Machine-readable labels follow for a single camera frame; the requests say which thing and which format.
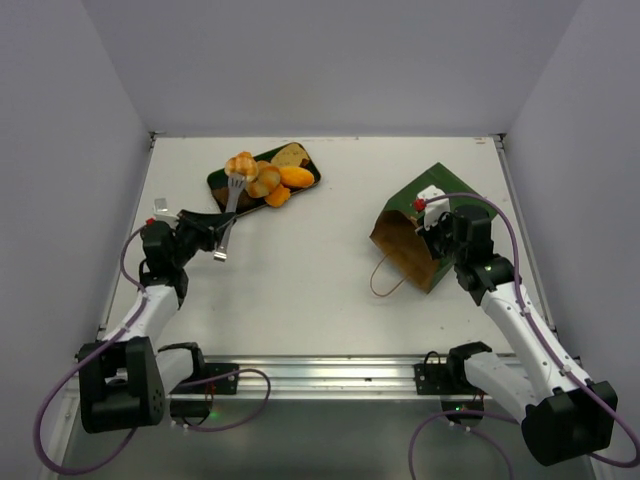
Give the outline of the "small pale fake bun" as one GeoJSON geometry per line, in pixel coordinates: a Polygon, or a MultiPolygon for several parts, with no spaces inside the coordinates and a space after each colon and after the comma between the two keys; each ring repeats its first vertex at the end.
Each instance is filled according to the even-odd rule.
{"type": "Polygon", "coordinates": [[[224,172],[227,176],[239,175],[247,182],[252,182],[259,175],[259,167],[253,155],[248,151],[243,151],[225,163],[224,172]]]}

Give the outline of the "pale twisted fake bread roll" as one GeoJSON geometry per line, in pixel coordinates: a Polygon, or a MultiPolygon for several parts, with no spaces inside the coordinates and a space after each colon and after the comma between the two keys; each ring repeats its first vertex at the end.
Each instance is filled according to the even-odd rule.
{"type": "Polygon", "coordinates": [[[267,161],[258,161],[258,175],[245,187],[247,194],[254,199],[271,194],[281,183],[280,169],[267,161]]]}

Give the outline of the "green brown paper bag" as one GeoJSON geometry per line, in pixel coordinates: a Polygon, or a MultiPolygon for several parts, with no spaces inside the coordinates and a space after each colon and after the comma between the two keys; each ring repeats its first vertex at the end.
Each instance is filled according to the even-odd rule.
{"type": "Polygon", "coordinates": [[[441,163],[428,168],[394,194],[378,215],[370,239],[413,286],[428,294],[450,270],[463,286],[480,286],[473,276],[491,267],[494,208],[441,163]]]}

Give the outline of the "brown sliced fake bread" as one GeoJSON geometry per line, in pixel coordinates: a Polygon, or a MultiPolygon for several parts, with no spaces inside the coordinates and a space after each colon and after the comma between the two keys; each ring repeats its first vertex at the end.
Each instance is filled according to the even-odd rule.
{"type": "Polygon", "coordinates": [[[277,167],[304,167],[310,161],[308,152],[299,143],[290,143],[281,148],[271,159],[270,163],[277,167]]]}

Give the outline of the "dark brown fake croissant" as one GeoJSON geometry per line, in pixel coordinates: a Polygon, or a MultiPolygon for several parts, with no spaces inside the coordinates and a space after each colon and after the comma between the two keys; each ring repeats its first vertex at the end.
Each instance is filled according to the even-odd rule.
{"type": "MultiPolygon", "coordinates": [[[[227,203],[229,200],[229,189],[227,187],[216,188],[211,190],[211,195],[218,207],[222,212],[226,210],[227,203]]],[[[238,214],[248,211],[256,205],[256,202],[253,198],[251,198],[246,191],[242,191],[240,194],[237,205],[236,212],[238,214]]]]}

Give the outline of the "long orange fake bread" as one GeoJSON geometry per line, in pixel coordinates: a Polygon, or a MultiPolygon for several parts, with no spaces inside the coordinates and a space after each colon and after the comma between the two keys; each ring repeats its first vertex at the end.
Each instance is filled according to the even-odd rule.
{"type": "Polygon", "coordinates": [[[269,162],[271,166],[278,170],[278,182],[275,182],[273,175],[267,177],[267,186],[270,188],[269,194],[265,197],[265,202],[274,208],[283,206],[291,197],[291,189],[284,184],[282,170],[287,166],[285,160],[279,159],[279,153],[275,154],[269,162]]]}

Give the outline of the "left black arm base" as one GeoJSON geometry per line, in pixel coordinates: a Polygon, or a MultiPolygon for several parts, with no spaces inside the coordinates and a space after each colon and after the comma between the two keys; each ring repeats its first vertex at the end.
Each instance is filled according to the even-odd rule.
{"type": "Polygon", "coordinates": [[[237,393],[238,364],[207,361],[195,342],[171,344],[162,348],[162,351],[171,350],[187,352],[192,366],[192,374],[181,380],[170,391],[171,394],[235,395],[237,393]]]}

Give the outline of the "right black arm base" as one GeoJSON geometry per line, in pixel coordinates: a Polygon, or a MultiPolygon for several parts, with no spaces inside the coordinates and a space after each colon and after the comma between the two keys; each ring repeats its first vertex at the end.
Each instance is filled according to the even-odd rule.
{"type": "Polygon", "coordinates": [[[464,362],[472,355],[492,352],[483,342],[471,342],[451,348],[446,356],[428,352],[413,365],[414,383],[418,395],[475,395],[481,390],[466,378],[464,362]]]}

